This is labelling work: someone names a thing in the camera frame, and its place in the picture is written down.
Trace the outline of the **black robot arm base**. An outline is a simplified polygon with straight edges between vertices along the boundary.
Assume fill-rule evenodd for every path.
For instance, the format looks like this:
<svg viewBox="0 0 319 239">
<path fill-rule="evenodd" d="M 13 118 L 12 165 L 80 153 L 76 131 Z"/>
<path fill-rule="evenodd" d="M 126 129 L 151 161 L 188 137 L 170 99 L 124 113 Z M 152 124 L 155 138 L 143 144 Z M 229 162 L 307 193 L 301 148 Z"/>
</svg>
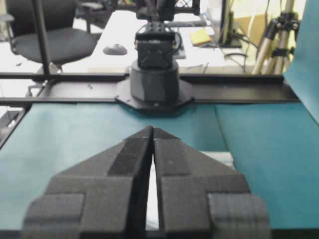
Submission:
<svg viewBox="0 0 319 239">
<path fill-rule="evenodd" d="M 147 23 L 144 32 L 136 32 L 138 56 L 128 78 L 117 84 L 116 101 L 144 111 L 170 111 L 193 101 L 192 84 L 180 79 L 173 58 L 181 47 L 181 42 L 176 41 L 180 34 L 165 22 L 172 21 L 177 13 L 199 15 L 200 2 L 177 6 L 174 0 L 137 0 L 135 13 L 137 19 Z"/>
</svg>

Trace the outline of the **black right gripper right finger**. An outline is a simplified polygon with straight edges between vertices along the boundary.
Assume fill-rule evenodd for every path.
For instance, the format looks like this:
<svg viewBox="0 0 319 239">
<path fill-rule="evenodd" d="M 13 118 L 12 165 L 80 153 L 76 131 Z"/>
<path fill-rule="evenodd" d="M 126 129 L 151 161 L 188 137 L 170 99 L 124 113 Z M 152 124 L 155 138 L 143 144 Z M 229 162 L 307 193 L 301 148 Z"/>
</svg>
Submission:
<svg viewBox="0 0 319 239">
<path fill-rule="evenodd" d="M 267 208 L 244 175 L 154 129 L 160 230 L 167 239 L 268 239 Z"/>
</svg>

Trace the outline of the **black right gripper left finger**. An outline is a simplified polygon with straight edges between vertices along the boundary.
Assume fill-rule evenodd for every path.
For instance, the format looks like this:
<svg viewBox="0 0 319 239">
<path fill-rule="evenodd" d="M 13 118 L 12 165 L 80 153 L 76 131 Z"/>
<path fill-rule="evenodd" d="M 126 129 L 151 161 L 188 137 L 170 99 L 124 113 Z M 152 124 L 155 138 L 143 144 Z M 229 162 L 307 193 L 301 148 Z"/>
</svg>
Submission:
<svg viewBox="0 0 319 239">
<path fill-rule="evenodd" d="M 24 239 L 142 239 L 153 129 L 141 131 L 56 175 L 29 205 Z"/>
</svg>

